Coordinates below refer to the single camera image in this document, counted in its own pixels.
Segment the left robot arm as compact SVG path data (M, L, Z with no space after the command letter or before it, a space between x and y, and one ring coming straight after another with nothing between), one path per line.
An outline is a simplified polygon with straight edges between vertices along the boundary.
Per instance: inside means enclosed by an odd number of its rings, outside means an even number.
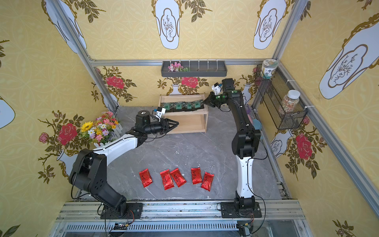
M121 138L94 150L83 149L78 153L69 183L80 190L87 191L93 198L100 201L108 214L115 218L125 219L129 214L140 217L138 211L127 204L127 199L118 193L107 182L108 165L130 150L141 146L150 134L164 136L178 127L179 122L163 118L164 112L153 116L147 110L139 111L135 125Z

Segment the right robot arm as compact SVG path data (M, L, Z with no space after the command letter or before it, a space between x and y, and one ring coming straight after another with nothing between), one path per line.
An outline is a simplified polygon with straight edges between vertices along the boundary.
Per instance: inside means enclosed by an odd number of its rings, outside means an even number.
M252 165L258 151L261 133L255 129L246 111L243 94L235 89L233 79L223 79L216 83L204 104L221 109L226 104L236 125L236 134L232 140L232 151L236 155L238 184L234 200L235 210L254 210L255 194L252 188Z

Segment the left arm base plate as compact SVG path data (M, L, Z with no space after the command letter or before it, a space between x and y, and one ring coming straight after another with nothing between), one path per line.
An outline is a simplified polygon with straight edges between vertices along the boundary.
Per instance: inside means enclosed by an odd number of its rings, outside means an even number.
M143 204L141 202L126 203L121 207L120 213L105 207L105 210L100 215L100 219L140 219L142 210Z

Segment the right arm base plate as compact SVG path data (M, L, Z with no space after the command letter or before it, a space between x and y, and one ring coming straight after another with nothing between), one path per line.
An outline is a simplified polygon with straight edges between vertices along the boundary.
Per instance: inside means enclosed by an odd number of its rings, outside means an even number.
M233 202L220 202L218 204L218 210L221 211L222 218L261 218L262 212L258 202L255 202L254 207L249 207L245 209L237 209Z

